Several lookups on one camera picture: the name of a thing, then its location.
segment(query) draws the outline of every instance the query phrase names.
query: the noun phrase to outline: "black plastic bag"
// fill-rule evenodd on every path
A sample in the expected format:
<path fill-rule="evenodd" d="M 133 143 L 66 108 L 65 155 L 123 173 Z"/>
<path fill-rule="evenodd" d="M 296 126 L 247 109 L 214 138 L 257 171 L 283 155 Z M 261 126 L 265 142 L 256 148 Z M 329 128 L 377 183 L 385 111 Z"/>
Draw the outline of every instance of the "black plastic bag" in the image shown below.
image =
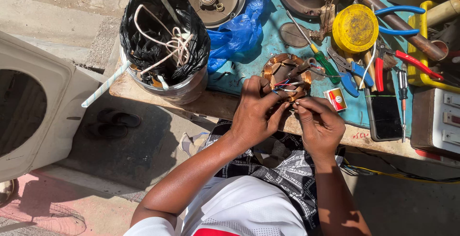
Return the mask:
<path fill-rule="evenodd" d="M 176 85 L 207 64 L 211 40 L 203 21 L 188 0 L 168 0 L 168 2 L 176 12 L 179 22 L 193 34 L 188 47 L 190 58 L 188 63 L 176 69 L 173 58 L 170 57 L 149 72 L 161 74 L 168 85 Z M 169 52 L 164 45 L 157 44 L 139 33 L 134 24 L 134 14 L 140 4 L 146 6 L 170 32 L 177 25 L 161 0 L 129 0 L 121 19 L 120 42 L 127 59 L 139 69 L 144 70 L 168 56 Z M 171 40 L 171 35 L 144 9 L 139 11 L 138 25 L 144 33 L 153 39 L 164 43 Z M 148 72 L 143 74 L 142 78 L 143 82 L 151 83 L 151 76 Z"/>

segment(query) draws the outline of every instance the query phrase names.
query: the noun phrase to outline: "black and white cloth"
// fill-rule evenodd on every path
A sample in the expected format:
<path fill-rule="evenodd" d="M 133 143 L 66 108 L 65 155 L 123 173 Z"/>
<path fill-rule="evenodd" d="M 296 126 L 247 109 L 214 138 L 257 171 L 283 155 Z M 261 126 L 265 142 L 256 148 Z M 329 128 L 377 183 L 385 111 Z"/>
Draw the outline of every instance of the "black and white cloth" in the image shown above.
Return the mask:
<path fill-rule="evenodd" d="M 210 133 L 204 148 L 216 142 L 230 130 L 232 121 L 219 120 Z M 273 137 L 291 150 L 291 154 L 276 168 L 267 168 L 257 160 L 253 148 L 225 165 L 215 177 L 229 178 L 250 175 L 277 186 L 290 199 L 299 212 L 307 232 L 319 226 L 316 201 L 315 169 L 311 156 L 304 150 L 302 137 L 284 132 L 276 132 Z M 344 150 L 337 150 L 335 159 L 340 165 Z"/>

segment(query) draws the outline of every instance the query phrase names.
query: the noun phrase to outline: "green screwdriver handle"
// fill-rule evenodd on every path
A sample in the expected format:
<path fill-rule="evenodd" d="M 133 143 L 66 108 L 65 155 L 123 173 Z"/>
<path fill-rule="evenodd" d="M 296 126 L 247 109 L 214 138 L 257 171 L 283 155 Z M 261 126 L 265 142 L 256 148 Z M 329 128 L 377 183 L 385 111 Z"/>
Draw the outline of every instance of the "green screwdriver handle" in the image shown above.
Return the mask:
<path fill-rule="evenodd" d="M 329 77 L 332 83 L 337 84 L 340 82 L 340 77 L 338 77 L 339 74 L 334 69 L 334 66 L 332 66 L 332 64 L 326 59 L 322 51 L 318 51 L 315 53 L 315 59 L 321 64 L 321 66 L 323 66 L 327 75 L 335 76 L 335 77 Z"/>

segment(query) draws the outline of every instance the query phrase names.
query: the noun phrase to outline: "hand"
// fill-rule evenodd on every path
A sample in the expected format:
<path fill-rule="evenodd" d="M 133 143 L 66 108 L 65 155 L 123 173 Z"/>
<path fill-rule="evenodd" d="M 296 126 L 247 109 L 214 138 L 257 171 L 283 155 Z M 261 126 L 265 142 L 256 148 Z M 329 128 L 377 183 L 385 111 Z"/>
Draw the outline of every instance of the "hand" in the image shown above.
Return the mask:
<path fill-rule="evenodd" d="M 239 144 L 239 148 L 246 151 L 278 130 L 281 116 L 289 103 L 270 109 L 287 97 L 285 92 L 272 92 L 270 82 L 265 78 L 254 75 L 244 81 L 240 103 L 228 132 L 235 143 Z"/>
<path fill-rule="evenodd" d="M 313 162 L 335 163 L 335 150 L 345 133 L 345 121 L 325 98 L 303 98 L 293 106 L 300 117 L 304 148 Z"/>

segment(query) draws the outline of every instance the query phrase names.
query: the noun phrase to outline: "pink floor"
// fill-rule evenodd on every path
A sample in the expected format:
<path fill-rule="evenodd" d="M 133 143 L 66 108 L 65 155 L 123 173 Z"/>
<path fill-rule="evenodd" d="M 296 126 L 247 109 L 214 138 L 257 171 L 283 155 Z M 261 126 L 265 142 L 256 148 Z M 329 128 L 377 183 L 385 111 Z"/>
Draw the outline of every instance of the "pink floor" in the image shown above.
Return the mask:
<path fill-rule="evenodd" d="M 123 235 L 137 203 L 37 174 L 18 179 L 0 216 L 64 235 Z"/>

